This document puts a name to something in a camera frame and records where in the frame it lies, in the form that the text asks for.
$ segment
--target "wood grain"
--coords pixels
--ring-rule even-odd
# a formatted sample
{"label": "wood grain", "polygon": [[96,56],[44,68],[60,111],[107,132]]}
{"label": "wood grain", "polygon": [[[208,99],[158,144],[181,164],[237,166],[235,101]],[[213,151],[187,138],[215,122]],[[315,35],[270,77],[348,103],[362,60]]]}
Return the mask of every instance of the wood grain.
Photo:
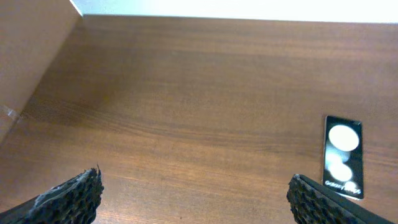
{"label": "wood grain", "polygon": [[293,223],[333,114],[398,222],[397,59],[391,24],[85,16],[2,144],[0,210],[98,163],[96,223]]}

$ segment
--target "smartphone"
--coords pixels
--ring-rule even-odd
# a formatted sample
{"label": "smartphone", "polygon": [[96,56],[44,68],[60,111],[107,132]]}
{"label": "smartphone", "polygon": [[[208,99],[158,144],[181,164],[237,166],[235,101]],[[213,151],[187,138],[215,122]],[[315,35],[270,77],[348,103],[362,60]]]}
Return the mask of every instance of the smartphone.
{"label": "smartphone", "polygon": [[362,122],[326,117],[322,182],[342,196],[364,198]]}

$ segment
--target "textured rubber pad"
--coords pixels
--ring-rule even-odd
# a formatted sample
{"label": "textured rubber pad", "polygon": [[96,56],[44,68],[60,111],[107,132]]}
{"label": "textured rubber pad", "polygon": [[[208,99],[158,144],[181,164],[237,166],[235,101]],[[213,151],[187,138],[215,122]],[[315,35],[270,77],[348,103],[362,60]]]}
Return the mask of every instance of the textured rubber pad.
{"label": "textured rubber pad", "polygon": [[297,223],[391,223],[304,175],[293,176],[287,200]]}
{"label": "textured rubber pad", "polygon": [[91,223],[103,189],[100,169],[92,168],[0,213],[0,223]]}

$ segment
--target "white wall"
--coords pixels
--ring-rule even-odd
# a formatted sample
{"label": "white wall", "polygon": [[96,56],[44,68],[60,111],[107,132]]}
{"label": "white wall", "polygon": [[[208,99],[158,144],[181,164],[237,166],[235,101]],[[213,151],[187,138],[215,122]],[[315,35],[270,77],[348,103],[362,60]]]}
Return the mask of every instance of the white wall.
{"label": "white wall", "polygon": [[83,14],[398,22],[396,0],[72,0]]}

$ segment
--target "wooden surface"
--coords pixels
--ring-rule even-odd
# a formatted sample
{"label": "wooden surface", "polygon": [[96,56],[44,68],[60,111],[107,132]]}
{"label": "wooden surface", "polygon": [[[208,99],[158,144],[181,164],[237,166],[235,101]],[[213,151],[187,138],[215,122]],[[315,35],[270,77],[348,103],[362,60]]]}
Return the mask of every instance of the wooden surface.
{"label": "wooden surface", "polygon": [[98,163],[96,223],[293,223],[333,114],[398,222],[397,60],[397,25],[86,16],[0,148],[0,210]]}

